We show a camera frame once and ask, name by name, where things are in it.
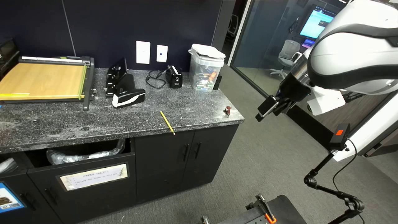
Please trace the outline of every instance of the black mount arm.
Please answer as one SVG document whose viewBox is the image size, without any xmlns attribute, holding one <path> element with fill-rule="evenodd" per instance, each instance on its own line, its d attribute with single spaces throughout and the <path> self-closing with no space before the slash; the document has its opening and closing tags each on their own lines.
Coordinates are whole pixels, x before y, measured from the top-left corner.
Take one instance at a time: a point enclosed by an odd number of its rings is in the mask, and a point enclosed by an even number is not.
<svg viewBox="0 0 398 224">
<path fill-rule="evenodd" d="M 347 139 L 346 133 L 348 132 L 349 132 L 349 124 L 348 125 L 341 124 L 338 126 L 338 129 L 336 130 L 331 140 L 331 148 L 333 148 L 332 151 L 330 151 L 330 153 L 304 177 L 304 183 L 308 187 L 334 195 L 344 200 L 345 205 L 348 206 L 348 209 L 344 212 L 344 214 L 337 217 L 333 221 L 329 222 L 329 224 L 342 223 L 343 221 L 349 218 L 353 218 L 359 215 L 362 212 L 362 210 L 365 208 L 363 202 L 358 198 L 356 198 L 355 196 L 349 195 L 342 191 L 335 191 L 330 188 L 318 185 L 318 182 L 315 179 L 315 176 L 318 175 L 320 169 L 322 169 L 333 158 L 333 156 L 337 153 L 337 151 L 342 151 L 343 149 L 347 150 L 344 142 Z"/>
</svg>

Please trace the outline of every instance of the granite countertop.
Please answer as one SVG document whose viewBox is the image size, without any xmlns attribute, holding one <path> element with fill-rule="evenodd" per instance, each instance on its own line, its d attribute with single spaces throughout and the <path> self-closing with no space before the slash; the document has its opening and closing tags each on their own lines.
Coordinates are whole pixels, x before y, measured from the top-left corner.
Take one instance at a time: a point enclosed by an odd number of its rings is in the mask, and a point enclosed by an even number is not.
<svg viewBox="0 0 398 224">
<path fill-rule="evenodd" d="M 106 72 L 107 69 L 95 70 L 93 85 L 98 93 L 90 102 L 89 111 L 83 111 L 82 101 L 2 105 L 0 153 L 170 132 L 160 110 L 175 132 L 244 121 L 221 90 L 197 92 L 187 74 L 183 76 L 182 88 L 165 85 L 155 89 L 145 83 L 148 71 L 129 70 L 135 77 L 136 88 L 146 90 L 145 101 L 115 109 L 112 98 L 105 97 Z M 229 117 L 223 112 L 226 106 L 232 107 Z"/>
</svg>

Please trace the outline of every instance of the black cabinet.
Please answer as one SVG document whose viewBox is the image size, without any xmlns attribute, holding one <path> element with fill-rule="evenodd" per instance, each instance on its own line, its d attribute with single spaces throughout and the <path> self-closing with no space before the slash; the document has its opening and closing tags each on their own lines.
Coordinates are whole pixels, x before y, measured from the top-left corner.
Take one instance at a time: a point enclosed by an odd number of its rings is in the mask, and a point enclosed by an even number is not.
<svg viewBox="0 0 398 224">
<path fill-rule="evenodd" d="M 45 164 L 45 161 L 38 161 L 39 151 L 27 155 L 34 166 Z M 29 169 L 28 175 L 65 224 L 95 218 L 136 203 L 134 151 L 37 167 Z"/>
<path fill-rule="evenodd" d="M 210 183 L 238 125 L 135 138 L 137 202 Z"/>
<path fill-rule="evenodd" d="M 181 189 L 197 187 L 213 181 L 238 125 L 195 131 Z"/>
<path fill-rule="evenodd" d="M 138 203 L 179 191 L 194 133 L 135 138 Z"/>
<path fill-rule="evenodd" d="M 29 179 L 26 170 L 19 164 L 19 168 L 10 173 L 0 174 L 0 184 L 5 186 L 22 205 L 23 208 L 0 213 L 2 223 L 31 223 L 31 224 L 60 224 L 57 215 L 43 198 L 36 186 Z M 0 189 L 0 198 L 8 199 L 6 188 Z"/>
</svg>

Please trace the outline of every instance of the pencil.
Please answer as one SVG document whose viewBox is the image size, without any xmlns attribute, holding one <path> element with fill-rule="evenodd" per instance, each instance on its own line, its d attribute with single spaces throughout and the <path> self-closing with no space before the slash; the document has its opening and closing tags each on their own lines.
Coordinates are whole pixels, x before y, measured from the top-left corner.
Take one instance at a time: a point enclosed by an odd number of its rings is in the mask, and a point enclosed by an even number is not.
<svg viewBox="0 0 398 224">
<path fill-rule="evenodd" d="M 176 135 L 176 134 L 174 133 L 174 130 L 173 130 L 172 126 L 170 125 L 169 121 L 168 121 L 167 118 L 164 116 L 164 114 L 163 114 L 162 111 L 160 111 L 160 114 L 162 115 L 162 117 L 163 117 L 164 121 L 166 122 L 167 126 L 169 126 L 170 131 L 173 133 L 173 135 Z"/>
</svg>

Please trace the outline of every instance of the wall outlet plate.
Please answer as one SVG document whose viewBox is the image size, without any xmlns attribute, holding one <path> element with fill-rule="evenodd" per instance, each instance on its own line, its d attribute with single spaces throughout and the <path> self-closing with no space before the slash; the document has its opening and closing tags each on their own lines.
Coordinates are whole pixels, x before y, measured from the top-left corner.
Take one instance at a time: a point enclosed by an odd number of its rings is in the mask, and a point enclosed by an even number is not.
<svg viewBox="0 0 398 224">
<path fill-rule="evenodd" d="M 150 42 L 136 41 L 136 61 L 137 64 L 149 65 L 150 59 Z"/>
<path fill-rule="evenodd" d="M 156 61 L 167 62 L 168 46 L 158 45 L 158 52 L 156 53 Z"/>
</svg>

